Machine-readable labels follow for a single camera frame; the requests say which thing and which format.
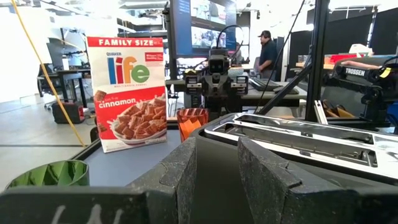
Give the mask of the Life cinnamon cereal box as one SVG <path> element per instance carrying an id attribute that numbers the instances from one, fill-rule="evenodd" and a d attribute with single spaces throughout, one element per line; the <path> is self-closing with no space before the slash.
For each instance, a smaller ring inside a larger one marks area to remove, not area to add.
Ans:
<path id="1" fill-rule="evenodd" d="M 99 138 L 105 153 L 165 142 L 161 38 L 87 37 Z"/>

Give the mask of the black side table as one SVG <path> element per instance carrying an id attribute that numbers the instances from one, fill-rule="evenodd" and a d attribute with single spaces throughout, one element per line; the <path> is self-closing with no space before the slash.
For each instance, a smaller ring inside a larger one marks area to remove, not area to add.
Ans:
<path id="1" fill-rule="evenodd" d="M 41 98 L 44 97 L 45 93 L 53 95 L 44 72 L 47 72 L 56 93 L 62 96 L 64 102 L 79 101 L 84 108 L 87 108 L 83 79 L 91 75 L 89 68 L 56 70 L 51 63 L 45 63 L 44 69 L 40 65 L 37 75 L 37 89 Z"/>

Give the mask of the orange faceted plastic cup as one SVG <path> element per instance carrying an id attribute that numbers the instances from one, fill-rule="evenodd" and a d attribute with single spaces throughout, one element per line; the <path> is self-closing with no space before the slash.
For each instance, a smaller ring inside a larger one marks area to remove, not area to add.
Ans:
<path id="1" fill-rule="evenodd" d="M 177 123 L 181 142 L 196 129 L 208 122 L 209 112 L 204 108 L 185 108 L 177 111 Z"/>

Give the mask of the black metal frame post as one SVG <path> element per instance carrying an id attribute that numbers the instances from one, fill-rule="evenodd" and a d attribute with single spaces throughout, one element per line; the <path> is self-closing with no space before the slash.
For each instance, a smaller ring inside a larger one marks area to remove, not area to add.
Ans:
<path id="1" fill-rule="evenodd" d="M 305 120 L 313 122 L 327 123 L 326 119 L 321 119 L 320 113 L 323 111 L 317 108 L 317 102 L 320 100 L 322 74 L 324 68 L 324 42 L 326 34 L 326 25 L 328 23 L 328 6 L 330 0 L 315 0 L 315 17 L 313 23 L 312 43 L 310 45 L 310 54 L 304 69 L 288 84 L 278 92 L 268 103 L 256 114 L 265 115 L 273 107 L 277 106 L 281 100 L 296 87 L 305 77 L 309 77 L 306 99 Z"/>

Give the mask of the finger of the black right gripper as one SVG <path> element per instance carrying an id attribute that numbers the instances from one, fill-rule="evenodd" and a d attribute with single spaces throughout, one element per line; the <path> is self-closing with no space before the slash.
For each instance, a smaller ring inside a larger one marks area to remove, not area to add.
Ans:
<path id="1" fill-rule="evenodd" d="M 218 96 L 220 94 L 220 80 L 221 80 L 221 75 L 220 74 L 212 74 L 212 95 L 213 96 Z"/>
<path id="2" fill-rule="evenodd" d="M 221 95 L 228 96 L 231 90 L 231 79 L 228 75 L 221 76 Z"/>

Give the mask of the green faceted plastic cup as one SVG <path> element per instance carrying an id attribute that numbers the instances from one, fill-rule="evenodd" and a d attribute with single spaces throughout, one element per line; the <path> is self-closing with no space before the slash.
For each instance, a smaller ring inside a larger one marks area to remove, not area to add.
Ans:
<path id="1" fill-rule="evenodd" d="M 5 187 L 6 190 L 26 186 L 88 186 L 89 166 L 79 160 L 51 162 L 17 176 Z"/>

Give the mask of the black and red box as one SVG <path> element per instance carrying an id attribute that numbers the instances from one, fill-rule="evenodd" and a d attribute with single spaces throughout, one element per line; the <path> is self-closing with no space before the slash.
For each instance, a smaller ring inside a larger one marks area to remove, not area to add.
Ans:
<path id="1" fill-rule="evenodd" d="M 78 103 L 62 103 L 70 121 L 73 124 L 80 124 L 84 122 L 85 115 L 83 111 L 83 106 Z M 52 114 L 54 121 L 57 124 L 68 124 L 68 120 L 66 119 L 61 106 L 58 103 L 53 103 L 51 106 Z"/>

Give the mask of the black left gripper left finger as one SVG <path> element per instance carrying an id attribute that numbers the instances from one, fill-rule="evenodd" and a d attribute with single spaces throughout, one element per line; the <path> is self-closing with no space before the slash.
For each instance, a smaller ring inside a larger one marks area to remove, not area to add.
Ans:
<path id="1" fill-rule="evenodd" d="M 125 187 L 19 187 L 0 194 L 0 224 L 189 224 L 197 146 L 186 139 Z"/>

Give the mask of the black toaster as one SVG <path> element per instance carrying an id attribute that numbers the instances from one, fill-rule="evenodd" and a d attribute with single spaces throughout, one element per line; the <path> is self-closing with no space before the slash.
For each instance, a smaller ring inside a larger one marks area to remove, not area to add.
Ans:
<path id="1" fill-rule="evenodd" d="M 193 224 L 255 224 L 239 171 L 240 137 L 294 162 L 398 186 L 398 136 L 392 134 L 233 113 L 197 129 L 193 137 Z"/>

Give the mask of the person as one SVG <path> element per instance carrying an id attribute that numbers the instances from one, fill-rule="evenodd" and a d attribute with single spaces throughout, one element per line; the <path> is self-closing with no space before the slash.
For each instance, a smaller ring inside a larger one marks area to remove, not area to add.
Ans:
<path id="1" fill-rule="evenodd" d="M 278 51 L 276 43 L 272 40 L 271 33 L 264 30 L 259 35 L 261 40 L 261 54 L 258 61 L 258 71 L 262 79 L 270 78 L 277 60 Z"/>

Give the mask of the large blue screen monitor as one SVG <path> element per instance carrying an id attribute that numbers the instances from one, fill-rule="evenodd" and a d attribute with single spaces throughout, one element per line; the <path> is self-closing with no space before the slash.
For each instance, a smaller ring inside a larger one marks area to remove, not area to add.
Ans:
<path id="1" fill-rule="evenodd" d="M 207 57 L 213 47 L 236 50 L 236 0 L 170 0 L 176 58 Z"/>

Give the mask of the black keyboard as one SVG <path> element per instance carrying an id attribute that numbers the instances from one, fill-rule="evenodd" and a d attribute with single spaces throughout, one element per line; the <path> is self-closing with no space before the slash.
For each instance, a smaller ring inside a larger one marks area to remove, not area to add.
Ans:
<path id="1" fill-rule="evenodd" d="M 280 85 L 268 79 L 250 78 L 249 84 L 257 91 L 273 91 Z"/>

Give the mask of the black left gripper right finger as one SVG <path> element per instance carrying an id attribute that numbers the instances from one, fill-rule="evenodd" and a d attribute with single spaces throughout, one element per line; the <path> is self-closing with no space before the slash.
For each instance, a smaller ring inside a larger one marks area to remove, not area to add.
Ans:
<path id="1" fill-rule="evenodd" d="M 398 186 L 285 159 L 238 140 L 255 224 L 398 224 Z"/>

